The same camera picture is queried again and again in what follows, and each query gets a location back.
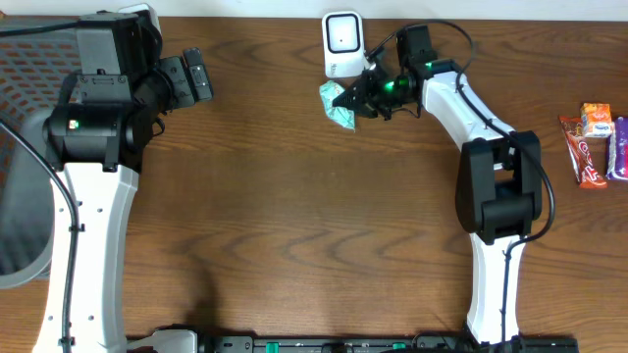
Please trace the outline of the green wet wipes pack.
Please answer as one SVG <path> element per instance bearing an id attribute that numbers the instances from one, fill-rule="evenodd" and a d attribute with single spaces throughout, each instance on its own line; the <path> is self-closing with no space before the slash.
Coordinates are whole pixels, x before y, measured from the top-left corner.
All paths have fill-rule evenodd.
<path id="1" fill-rule="evenodd" d="M 326 116 L 342 128 L 355 131 L 355 115 L 344 107 L 336 107 L 333 101 L 344 93 L 344 88 L 335 81 L 329 80 L 319 87 L 320 98 Z"/>

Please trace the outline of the orange chocolate bar wrapper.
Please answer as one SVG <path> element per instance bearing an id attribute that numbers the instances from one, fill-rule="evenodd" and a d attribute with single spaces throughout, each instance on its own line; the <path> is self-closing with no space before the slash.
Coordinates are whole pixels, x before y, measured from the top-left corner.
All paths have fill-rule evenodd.
<path id="1" fill-rule="evenodd" d="M 565 135 L 579 187 L 587 189 L 607 188 L 606 180 L 594 167 L 591 151 L 583 134 L 581 119 L 559 117 L 558 120 Z"/>

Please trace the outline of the small orange tissue packet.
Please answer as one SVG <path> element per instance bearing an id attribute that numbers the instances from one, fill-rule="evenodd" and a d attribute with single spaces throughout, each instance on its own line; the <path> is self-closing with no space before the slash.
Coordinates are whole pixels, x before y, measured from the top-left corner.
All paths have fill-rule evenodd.
<path id="1" fill-rule="evenodd" d="M 583 136 L 607 138 L 614 131 L 610 105 L 605 103 L 584 103 L 581 107 Z"/>

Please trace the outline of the purple red tissue pack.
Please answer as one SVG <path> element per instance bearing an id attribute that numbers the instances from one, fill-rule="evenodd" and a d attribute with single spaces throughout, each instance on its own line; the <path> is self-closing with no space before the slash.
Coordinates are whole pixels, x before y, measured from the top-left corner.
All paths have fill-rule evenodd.
<path id="1" fill-rule="evenodd" d="M 627 180 L 627 119 L 619 117 L 614 121 L 614 131 L 607 141 L 606 177 L 613 180 Z"/>

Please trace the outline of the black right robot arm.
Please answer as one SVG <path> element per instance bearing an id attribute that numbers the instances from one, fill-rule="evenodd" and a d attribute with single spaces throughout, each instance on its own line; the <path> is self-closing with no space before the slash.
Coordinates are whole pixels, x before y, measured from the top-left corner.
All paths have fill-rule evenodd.
<path id="1" fill-rule="evenodd" d="M 547 181 L 540 141 L 534 132 L 517 132 L 491 112 L 470 87 L 463 67 L 439 58 L 426 25 L 407 25 L 392 39 L 399 74 L 383 68 L 384 47 L 378 45 L 367 55 L 359 79 L 331 105 L 388 120 L 414 103 L 440 122 L 460 152 L 454 204 L 473 254 L 465 327 L 477 350 L 520 351 L 518 267 L 532 223 L 542 212 Z"/>

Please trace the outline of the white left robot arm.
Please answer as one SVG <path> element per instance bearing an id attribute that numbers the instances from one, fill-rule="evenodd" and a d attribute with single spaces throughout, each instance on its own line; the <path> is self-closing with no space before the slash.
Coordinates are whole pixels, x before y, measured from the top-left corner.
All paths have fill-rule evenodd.
<path id="1" fill-rule="evenodd" d="M 213 98 L 201 52 L 163 57 L 146 4 L 75 24 L 79 68 L 44 121 L 45 168 L 54 185 L 51 272 L 38 352 L 193 352 L 175 329 L 128 342 L 122 314 L 127 227 L 142 155 L 168 113 Z"/>

